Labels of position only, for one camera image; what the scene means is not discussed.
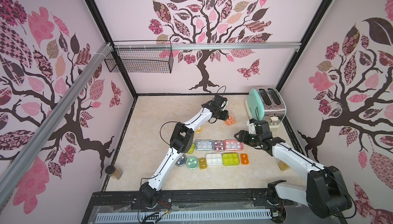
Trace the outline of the orange small pillbox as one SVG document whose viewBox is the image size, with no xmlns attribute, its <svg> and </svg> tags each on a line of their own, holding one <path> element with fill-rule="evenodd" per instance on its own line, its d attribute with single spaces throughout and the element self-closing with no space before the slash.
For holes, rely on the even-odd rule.
<svg viewBox="0 0 393 224">
<path fill-rule="evenodd" d="M 236 123 L 236 118 L 235 118 L 235 116 L 233 116 L 233 115 L 230 115 L 230 116 L 228 117 L 228 119 L 225 121 L 225 124 L 226 124 L 227 126 L 234 125 L 235 123 Z"/>
</svg>

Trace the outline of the orange two-cell pillbox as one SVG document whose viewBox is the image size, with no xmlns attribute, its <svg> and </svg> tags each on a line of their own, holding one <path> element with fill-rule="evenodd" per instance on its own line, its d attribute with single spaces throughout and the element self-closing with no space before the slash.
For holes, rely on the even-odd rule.
<svg viewBox="0 0 393 224">
<path fill-rule="evenodd" d="M 248 164 L 249 164 L 248 154 L 246 154 L 246 153 L 241 153 L 241 154 L 240 154 L 240 159 L 241 159 L 241 164 L 242 164 L 242 165 L 248 165 Z"/>
</svg>

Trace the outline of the pink rectangular pillbox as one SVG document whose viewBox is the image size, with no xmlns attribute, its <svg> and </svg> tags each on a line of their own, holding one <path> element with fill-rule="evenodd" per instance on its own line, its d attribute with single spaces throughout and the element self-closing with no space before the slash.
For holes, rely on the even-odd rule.
<svg viewBox="0 0 393 224">
<path fill-rule="evenodd" d="M 225 140 L 224 148 L 226 151 L 241 151 L 244 149 L 244 144 L 237 140 Z"/>
</svg>

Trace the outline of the lime green square pillbox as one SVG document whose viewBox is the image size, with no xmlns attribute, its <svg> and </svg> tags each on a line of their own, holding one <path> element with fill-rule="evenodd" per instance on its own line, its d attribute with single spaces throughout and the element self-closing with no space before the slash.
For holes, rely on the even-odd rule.
<svg viewBox="0 0 393 224">
<path fill-rule="evenodd" d="M 237 166 L 240 164 L 240 159 L 238 153 L 223 153 L 222 161 L 224 166 Z"/>
</svg>

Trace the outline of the teal rectangular pillbox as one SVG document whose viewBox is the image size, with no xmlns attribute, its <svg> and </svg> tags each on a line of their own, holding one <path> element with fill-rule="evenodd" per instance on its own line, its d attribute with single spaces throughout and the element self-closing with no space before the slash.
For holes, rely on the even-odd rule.
<svg viewBox="0 0 393 224">
<path fill-rule="evenodd" d="M 213 140 L 196 140 L 195 141 L 195 149 L 196 150 L 214 150 L 214 141 Z"/>
</svg>

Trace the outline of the white square pillbox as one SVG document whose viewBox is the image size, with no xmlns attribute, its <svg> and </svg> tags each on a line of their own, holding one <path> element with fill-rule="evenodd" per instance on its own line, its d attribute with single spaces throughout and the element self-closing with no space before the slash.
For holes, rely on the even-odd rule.
<svg viewBox="0 0 393 224">
<path fill-rule="evenodd" d="M 220 153 L 208 153 L 205 156 L 207 166 L 222 166 L 223 158 Z"/>
</svg>

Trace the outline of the yellow small pillbox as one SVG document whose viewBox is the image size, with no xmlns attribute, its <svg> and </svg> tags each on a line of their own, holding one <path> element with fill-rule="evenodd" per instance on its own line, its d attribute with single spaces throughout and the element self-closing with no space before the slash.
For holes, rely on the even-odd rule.
<svg viewBox="0 0 393 224">
<path fill-rule="evenodd" d="M 205 157 L 199 158 L 199 168 L 201 170 L 207 169 L 208 165 L 207 165 L 207 161 Z"/>
</svg>

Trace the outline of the green round pillbox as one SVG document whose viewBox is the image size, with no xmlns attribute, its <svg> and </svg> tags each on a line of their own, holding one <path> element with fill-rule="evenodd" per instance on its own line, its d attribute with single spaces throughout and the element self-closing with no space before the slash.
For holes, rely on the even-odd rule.
<svg viewBox="0 0 393 224">
<path fill-rule="evenodd" d="M 199 167 L 199 159 L 195 156 L 190 156 L 187 158 L 186 167 L 190 170 L 197 169 Z"/>
</svg>

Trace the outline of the navy round pillbox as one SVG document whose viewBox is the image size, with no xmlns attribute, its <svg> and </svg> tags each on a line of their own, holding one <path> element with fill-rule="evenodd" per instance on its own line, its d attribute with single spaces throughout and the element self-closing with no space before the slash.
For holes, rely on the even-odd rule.
<svg viewBox="0 0 393 224">
<path fill-rule="evenodd" d="M 186 164 L 187 162 L 187 156 L 183 154 L 177 161 L 176 161 L 176 166 L 182 167 Z"/>
</svg>

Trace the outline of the magenta small pillbox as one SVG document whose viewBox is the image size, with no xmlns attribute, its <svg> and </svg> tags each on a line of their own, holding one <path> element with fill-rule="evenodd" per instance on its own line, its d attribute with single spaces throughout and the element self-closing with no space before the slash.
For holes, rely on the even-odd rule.
<svg viewBox="0 0 393 224">
<path fill-rule="evenodd" d="M 225 150 L 225 141 L 223 141 L 223 140 L 214 140 L 214 142 L 213 142 L 213 150 L 214 151 L 224 151 Z"/>
</svg>

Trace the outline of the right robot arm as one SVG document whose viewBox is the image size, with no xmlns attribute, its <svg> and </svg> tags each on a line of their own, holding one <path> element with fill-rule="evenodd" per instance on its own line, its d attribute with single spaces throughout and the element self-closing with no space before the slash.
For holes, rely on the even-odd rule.
<svg viewBox="0 0 393 224">
<path fill-rule="evenodd" d="M 304 186 L 290 184 L 285 180 L 269 183 L 266 199 L 272 205 L 278 205 L 281 200 L 290 200 L 309 207 L 320 218 L 336 216 L 352 208 L 354 200 L 338 168 L 317 163 L 294 150 L 280 137 L 274 137 L 266 121 L 251 119 L 248 127 L 248 131 L 241 130 L 234 138 L 254 149 L 267 152 L 306 181 Z"/>
</svg>

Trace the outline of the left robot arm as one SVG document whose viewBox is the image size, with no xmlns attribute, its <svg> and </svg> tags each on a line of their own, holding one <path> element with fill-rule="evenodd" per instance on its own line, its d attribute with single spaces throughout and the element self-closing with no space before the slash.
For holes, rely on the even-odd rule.
<svg viewBox="0 0 393 224">
<path fill-rule="evenodd" d="M 199 112 L 191 119 L 184 123 L 176 122 L 165 158 L 152 177 L 140 186 L 139 191 L 144 204 L 153 208 L 158 203 L 166 178 L 175 163 L 191 148 L 196 130 L 212 118 L 222 121 L 229 118 L 229 112 L 225 109 L 227 103 L 227 98 L 215 95 L 212 100 L 202 104 Z"/>
</svg>

